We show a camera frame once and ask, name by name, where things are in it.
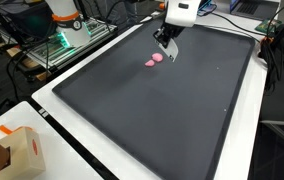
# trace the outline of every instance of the black work surface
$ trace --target black work surface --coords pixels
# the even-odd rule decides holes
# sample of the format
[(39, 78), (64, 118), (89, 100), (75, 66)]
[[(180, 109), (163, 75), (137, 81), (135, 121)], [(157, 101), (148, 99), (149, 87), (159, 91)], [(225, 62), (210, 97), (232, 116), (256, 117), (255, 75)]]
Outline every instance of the black work surface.
[(53, 91), (159, 177), (213, 179), (254, 41), (186, 28), (174, 63), (145, 67), (161, 52), (160, 25), (139, 28)]

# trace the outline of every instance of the white tabletop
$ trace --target white tabletop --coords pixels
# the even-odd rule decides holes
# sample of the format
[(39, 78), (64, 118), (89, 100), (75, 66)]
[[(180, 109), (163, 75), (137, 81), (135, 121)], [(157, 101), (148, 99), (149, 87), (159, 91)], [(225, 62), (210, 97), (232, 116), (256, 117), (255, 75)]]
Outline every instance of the white tabletop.
[[(0, 116), (0, 125), (29, 126), (39, 134), (46, 171), (34, 180), (103, 179), (27, 102)], [(5, 136), (0, 131), (0, 139)]]
[[(254, 30), (260, 23), (259, 21), (228, 14), (229, 6), (227, 2), (229, 2), (229, 0), (222, 1), (223, 2), (217, 3), (218, 9), (215, 11), (216, 13), (228, 17), (237, 25), (248, 30)], [(196, 24), (220, 26), (238, 30), (226, 20), (214, 15), (198, 17)], [(52, 88), (138, 27), (139, 26), (131, 28), (32, 95), (32, 98), (36, 102), (47, 110), (49, 114), (121, 180), (153, 180), (159, 179), (159, 177), (108, 139), (82, 116), (68, 107), (52, 92)], [(253, 36), (258, 39), (262, 38), (262, 36), (258, 35)], [(215, 174), (215, 180), (244, 180), (247, 179), (248, 176), (266, 79), (265, 63), (256, 56), (258, 49), (257, 45), (243, 79)]]

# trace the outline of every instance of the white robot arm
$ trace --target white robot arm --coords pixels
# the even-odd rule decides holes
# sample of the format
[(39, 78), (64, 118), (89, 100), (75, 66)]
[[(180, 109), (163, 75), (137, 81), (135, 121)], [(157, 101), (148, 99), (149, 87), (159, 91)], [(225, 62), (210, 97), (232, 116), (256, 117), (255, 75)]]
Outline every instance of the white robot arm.
[(201, 0), (165, 1), (165, 20), (153, 37), (172, 61), (178, 55), (178, 47), (173, 38), (178, 37), (185, 27), (194, 25), (200, 3)]
[(57, 31), (63, 36), (63, 46), (79, 47), (90, 42), (91, 34), (82, 22), (73, 0), (46, 0), (53, 11)]

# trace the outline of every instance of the box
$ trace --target box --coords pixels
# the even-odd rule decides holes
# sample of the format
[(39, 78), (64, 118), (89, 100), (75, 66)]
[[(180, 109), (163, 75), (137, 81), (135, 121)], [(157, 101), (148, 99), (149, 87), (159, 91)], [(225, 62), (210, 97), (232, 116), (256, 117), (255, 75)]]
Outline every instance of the box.
[(36, 132), (21, 128), (0, 139), (10, 149), (10, 165), (0, 171), (0, 180), (29, 180), (45, 171), (40, 139)]

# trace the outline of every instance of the pink sponge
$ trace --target pink sponge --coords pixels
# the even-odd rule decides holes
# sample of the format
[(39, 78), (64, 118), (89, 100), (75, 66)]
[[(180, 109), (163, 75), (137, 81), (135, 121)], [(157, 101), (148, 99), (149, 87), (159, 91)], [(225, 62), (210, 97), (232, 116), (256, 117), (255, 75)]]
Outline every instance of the pink sponge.
[(156, 62), (161, 62), (163, 60), (163, 56), (160, 53), (152, 54), (152, 59)]
[(149, 60), (148, 62), (145, 63), (145, 66), (147, 67), (152, 67), (155, 65), (155, 62), (153, 60)]

